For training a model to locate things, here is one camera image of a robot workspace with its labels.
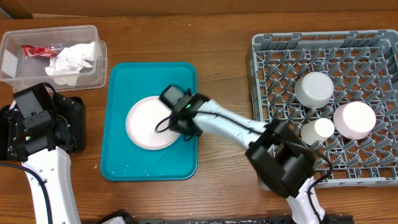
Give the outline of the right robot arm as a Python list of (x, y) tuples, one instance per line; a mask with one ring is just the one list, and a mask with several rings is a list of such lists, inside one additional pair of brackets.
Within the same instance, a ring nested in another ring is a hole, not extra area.
[(326, 213), (313, 189), (313, 153), (283, 121), (246, 119), (201, 94), (164, 93), (160, 99), (172, 111), (172, 131), (211, 133), (243, 148), (259, 181), (287, 200), (295, 223), (325, 223)]

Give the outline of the red snack wrapper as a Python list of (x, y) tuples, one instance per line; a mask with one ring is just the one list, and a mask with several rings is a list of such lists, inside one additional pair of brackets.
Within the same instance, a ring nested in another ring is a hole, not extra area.
[(38, 47), (33, 45), (21, 46), (27, 57), (56, 57), (63, 49), (57, 47)]

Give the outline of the pink saucer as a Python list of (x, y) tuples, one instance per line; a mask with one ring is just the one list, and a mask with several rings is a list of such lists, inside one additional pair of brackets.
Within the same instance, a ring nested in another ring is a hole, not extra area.
[(365, 138), (376, 125), (373, 109), (360, 101), (339, 106), (333, 115), (337, 131), (349, 139)]

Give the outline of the grey small bowl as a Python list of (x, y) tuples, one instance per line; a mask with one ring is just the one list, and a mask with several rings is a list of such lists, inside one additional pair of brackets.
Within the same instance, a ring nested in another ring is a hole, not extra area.
[(331, 78), (322, 72), (311, 72), (300, 78), (294, 87), (297, 100), (307, 108), (322, 108), (333, 95)]

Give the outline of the small white cup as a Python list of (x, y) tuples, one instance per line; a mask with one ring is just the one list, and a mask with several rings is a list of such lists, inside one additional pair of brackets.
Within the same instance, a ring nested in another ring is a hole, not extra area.
[(320, 118), (305, 124), (301, 129), (301, 137), (306, 144), (312, 145), (326, 141), (334, 131), (335, 126), (331, 120)]

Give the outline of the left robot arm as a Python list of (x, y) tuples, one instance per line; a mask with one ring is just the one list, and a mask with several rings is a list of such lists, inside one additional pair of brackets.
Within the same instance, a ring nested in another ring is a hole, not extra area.
[(20, 114), (3, 116), (1, 120), (1, 160), (20, 161), (9, 167), (25, 172), (32, 193), (37, 223), (80, 223), (71, 181), (70, 152), (84, 148), (83, 123), (54, 118), (50, 140), (38, 139), (39, 149), (33, 148), (35, 133), (30, 134)]

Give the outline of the white napkin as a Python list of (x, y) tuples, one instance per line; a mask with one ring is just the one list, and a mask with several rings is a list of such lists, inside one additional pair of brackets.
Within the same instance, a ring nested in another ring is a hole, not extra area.
[(93, 66), (80, 58), (57, 57), (50, 58), (50, 64), (45, 68), (45, 72), (47, 75), (55, 76), (54, 82), (58, 85), (76, 86), (78, 77), (59, 78), (59, 76), (80, 73), (84, 68), (93, 68)]
[(63, 54), (63, 58), (69, 67), (72, 68), (92, 68), (91, 62), (95, 59), (95, 42), (89, 44), (76, 44), (71, 47), (64, 48), (59, 56)]

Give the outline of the large pink plate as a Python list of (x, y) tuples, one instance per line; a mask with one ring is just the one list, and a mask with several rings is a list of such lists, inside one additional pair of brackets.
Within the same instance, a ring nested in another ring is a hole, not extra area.
[(171, 110), (159, 96), (148, 96), (139, 100), (129, 110), (126, 117), (126, 132), (129, 139), (145, 150), (159, 150), (172, 145), (180, 133), (171, 130), (157, 132), (156, 126), (171, 115)]

